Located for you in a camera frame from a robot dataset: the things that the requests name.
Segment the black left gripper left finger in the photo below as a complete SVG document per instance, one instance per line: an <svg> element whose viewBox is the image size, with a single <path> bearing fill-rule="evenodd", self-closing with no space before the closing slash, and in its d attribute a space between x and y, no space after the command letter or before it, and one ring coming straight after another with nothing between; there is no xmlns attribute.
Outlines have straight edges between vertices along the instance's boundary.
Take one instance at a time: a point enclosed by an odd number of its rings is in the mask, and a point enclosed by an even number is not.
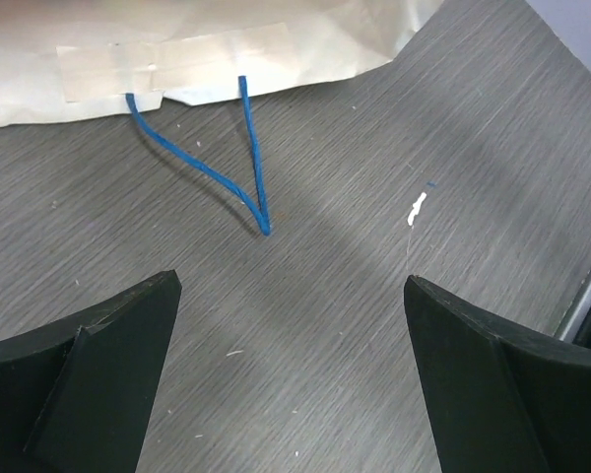
<svg viewBox="0 0 591 473"><path fill-rule="evenodd" d="M0 341L0 472L133 472L178 311L160 272Z"/></svg>

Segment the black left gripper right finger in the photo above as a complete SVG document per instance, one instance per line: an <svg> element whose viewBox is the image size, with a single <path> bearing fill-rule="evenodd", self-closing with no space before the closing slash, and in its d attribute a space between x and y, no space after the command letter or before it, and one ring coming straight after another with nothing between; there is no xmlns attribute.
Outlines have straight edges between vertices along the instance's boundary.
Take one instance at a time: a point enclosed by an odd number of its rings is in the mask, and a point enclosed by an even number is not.
<svg viewBox="0 0 591 473"><path fill-rule="evenodd" d="M591 472L591 348L411 276L404 306L444 472Z"/></svg>

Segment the checkered paper bag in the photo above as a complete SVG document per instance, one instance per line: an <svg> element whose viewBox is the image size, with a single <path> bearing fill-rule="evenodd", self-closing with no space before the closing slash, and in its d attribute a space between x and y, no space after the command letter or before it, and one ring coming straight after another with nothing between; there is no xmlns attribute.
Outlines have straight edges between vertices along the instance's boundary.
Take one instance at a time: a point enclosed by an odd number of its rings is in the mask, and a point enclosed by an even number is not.
<svg viewBox="0 0 591 473"><path fill-rule="evenodd" d="M341 81L391 62L424 1L0 1L0 127Z"/></svg>

